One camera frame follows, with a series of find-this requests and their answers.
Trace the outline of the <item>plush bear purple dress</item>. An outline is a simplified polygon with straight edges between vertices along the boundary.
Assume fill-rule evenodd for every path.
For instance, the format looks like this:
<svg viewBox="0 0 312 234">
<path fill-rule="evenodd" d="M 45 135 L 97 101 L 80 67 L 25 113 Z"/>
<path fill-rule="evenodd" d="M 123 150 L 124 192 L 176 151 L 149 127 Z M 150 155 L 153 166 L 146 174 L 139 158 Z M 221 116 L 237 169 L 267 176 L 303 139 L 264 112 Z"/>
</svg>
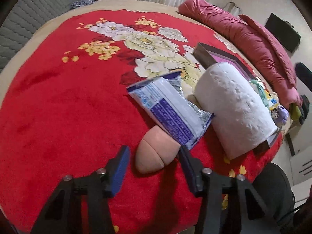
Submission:
<svg viewBox="0 0 312 234">
<path fill-rule="evenodd" d="M 276 109 L 279 113 L 279 119 L 277 121 L 274 121 L 274 123 L 277 126 L 281 127 L 282 125 L 286 124 L 287 119 L 289 117 L 289 112 L 280 103 Z"/>
</svg>

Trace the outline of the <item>leopard print scrunchie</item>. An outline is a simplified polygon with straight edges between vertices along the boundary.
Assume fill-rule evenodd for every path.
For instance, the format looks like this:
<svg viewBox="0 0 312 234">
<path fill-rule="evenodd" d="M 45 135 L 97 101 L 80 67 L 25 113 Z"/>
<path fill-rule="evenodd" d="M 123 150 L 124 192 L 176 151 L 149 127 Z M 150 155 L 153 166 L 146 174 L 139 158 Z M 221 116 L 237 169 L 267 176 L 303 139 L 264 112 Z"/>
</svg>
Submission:
<svg viewBox="0 0 312 234">
<path fill-rule="evenodd" d="M 279 119 L 279 113 L 277 111 L 277 109 L 272 109 L 270 110 L 270 113 L 271 113 L 271 117 L 274 121 L 277 121 Z"/>
</svg>

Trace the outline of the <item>yellow wet wipes pack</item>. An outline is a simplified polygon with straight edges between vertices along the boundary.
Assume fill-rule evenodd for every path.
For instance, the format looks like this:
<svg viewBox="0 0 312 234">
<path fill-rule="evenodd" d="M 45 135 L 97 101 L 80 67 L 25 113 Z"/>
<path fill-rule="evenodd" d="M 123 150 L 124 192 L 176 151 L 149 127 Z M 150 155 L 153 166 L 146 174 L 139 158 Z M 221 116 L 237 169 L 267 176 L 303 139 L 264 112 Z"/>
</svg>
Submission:
<svg viewBox="0 0 312 234">
<path fill-rule="evenodd" d="M 268 108 L 270 111 L 276 109 L 279 105 L 279 98 L 275 92 L 264 91 L 265 97 L 268 101 Z"/>
</svg>

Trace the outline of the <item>pink makeup sponge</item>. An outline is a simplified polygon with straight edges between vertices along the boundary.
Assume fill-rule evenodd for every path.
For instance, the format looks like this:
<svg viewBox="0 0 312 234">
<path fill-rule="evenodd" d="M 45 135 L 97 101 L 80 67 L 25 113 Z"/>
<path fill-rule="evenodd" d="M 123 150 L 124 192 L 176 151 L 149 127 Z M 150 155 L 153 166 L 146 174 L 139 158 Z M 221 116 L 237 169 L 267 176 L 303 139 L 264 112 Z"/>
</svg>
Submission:
<svg viewBox="0 0 312 234">
<path fill-rule="evenodd" d="M 180 144 L 159 126 L 141 139 L 135 154 L 135 166 L 142 174 L 153 173 L 169 165 L 177 156 Z"/>
</svg>

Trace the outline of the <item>white paper towel roll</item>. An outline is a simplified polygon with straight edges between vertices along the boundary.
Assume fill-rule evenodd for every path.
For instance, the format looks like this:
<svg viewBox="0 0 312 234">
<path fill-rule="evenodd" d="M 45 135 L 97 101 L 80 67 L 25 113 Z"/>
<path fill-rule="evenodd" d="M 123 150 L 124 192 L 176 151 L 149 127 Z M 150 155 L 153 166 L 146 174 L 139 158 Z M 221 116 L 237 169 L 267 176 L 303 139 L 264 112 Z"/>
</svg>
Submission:
<svg viewBox="0 0 312 234">
<path fill-rule="evenodd" d="M 212 125 L 229 160 L 253 150 L 277 130 L 261 97 L 230 63 L 208 67 L 194 96 L 203 110 L 214 114 Z"/>
</svg>

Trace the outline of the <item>blue white wipes packet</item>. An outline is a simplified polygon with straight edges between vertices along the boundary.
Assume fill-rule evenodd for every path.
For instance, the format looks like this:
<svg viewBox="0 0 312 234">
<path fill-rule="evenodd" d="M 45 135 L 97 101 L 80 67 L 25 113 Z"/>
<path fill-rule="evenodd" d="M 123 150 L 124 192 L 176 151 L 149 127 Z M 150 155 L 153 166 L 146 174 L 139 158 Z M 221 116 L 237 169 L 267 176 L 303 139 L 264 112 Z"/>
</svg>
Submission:
<svg viewBox="0 0 312 234">
<path fill-rule="evenodd" d="M 181 72 L 146 79 L 127 87 L 128 94 L 177 143 L 191 150 L 203 137 L 214 114 L 184 97 Z"/>
</svg>

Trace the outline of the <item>red floral blanket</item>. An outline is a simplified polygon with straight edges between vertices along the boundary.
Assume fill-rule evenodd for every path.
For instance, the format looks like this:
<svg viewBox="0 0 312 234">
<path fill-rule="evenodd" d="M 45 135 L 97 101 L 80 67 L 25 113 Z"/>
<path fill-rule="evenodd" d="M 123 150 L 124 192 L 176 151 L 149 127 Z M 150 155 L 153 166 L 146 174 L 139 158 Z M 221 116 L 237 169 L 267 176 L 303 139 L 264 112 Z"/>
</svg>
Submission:
<svg viewBox="0 0 312 234">
<path fill-rule="evenodd" d="M 221 50 L 213 30 L 157 12 L 97 10 L 73 16 L 20 65 L 1 106 L 1 207 L 31 230 L 60 179 L 88 175 L 122 145 L 135 153 L 154 121 L 126 87 L 180 71 L 191 92 L 203 70 L 198 43 Z"/>
</svg>

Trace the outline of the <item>pink and blue book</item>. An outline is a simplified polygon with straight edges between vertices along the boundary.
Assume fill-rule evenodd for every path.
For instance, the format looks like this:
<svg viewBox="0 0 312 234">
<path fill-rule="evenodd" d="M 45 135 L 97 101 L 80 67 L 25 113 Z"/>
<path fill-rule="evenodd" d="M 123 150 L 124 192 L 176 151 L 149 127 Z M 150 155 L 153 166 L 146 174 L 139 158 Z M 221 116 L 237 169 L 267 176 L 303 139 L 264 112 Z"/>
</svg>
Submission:
<svg viewBox="0 0 312 234">
<path fill-rule="evenodd" d="M 216 62 L 228 62 L 232 65 L 236 65 L 236 60 L 230 59 L 228 57 L 219 56 L 217 54 L 210 55 Z"/>
</svg>

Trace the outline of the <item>green cloth under duvet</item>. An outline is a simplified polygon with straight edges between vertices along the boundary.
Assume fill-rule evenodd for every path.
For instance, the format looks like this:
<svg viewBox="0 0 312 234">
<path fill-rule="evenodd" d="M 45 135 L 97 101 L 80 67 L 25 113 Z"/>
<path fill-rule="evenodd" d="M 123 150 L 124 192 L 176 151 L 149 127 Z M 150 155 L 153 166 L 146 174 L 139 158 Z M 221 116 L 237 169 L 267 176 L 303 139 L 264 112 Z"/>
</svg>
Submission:
<svg viewBox="0 0 312 234">
<path fill-rule="evenodd" d="M 289 113 L 293 121 L 297 121 L 301 117 L 301 110 L 296 103 L 290 104 Z"/>
</svg>

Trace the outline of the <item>pink rolled duvet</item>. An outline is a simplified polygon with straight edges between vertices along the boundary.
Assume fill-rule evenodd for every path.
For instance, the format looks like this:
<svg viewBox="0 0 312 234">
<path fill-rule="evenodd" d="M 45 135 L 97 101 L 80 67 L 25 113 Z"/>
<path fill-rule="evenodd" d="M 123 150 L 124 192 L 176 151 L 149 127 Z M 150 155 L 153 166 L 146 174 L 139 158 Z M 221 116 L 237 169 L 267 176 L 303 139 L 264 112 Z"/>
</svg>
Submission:
<svg viewBox="0 0 312 234">
<path fill-rule="evenodd" d="M 238 48 L 278 94 L 287 109 L 302 105 L 294 66 L 280 42 L 263 25 L 247 15 L 233 16 L 205 0 L 186 0 L 180 14 L 216 31 Z"/>
</svg>

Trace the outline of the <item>blue patterned cloth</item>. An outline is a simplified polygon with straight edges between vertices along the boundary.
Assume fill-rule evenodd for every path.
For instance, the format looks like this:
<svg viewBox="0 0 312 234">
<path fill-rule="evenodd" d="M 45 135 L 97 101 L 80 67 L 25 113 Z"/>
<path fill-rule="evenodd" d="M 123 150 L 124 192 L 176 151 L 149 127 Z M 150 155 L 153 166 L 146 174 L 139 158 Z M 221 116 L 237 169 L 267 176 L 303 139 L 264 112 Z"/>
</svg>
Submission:
<svg viewBox="0 0 312 234">
<path fill-rule="evenodd" d="M 95 3 L 96 0 L 79 0 L 79 1 L 75 1 L 75 2 L 72 2 L 71 5 L 70 5 L 70 9 L 71 10 L 74 10 L 76 8 L 79 8 L 79 7 L 84 7 L 84 6 L 88 6 L 88 5 L 92 5 L 93 3 Z"/>
</svg>

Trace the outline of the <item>grey quilted headboard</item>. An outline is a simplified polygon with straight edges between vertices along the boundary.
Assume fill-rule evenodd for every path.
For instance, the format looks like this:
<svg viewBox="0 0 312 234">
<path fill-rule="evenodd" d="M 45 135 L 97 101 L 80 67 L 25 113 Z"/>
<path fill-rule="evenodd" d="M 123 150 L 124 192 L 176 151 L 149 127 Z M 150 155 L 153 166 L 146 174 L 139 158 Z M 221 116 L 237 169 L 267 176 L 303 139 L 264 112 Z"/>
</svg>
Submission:
<svg viewBox="0 0 312 234">
<path fill-rule="evenodd" d="M 70 10 L 78 0 L 17 0 L 1 20 L 1 70 L 47 21 Z"/>
</svg>

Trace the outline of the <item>black wall television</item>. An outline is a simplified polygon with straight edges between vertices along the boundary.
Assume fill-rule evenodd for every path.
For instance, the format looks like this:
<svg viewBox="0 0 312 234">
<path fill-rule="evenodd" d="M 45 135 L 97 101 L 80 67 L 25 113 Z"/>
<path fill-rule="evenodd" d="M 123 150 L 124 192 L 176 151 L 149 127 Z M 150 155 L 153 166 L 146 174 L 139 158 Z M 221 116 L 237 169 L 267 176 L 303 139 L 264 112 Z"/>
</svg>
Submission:
<svg viewBox="0 0 312 234">
<path fill-rule="evenodd" d="M 299 47 L 301 36 L 288 21 L 271 13 L 264 27 L 269 30 L 290 53 L 294 53 Z"/>
</svg>

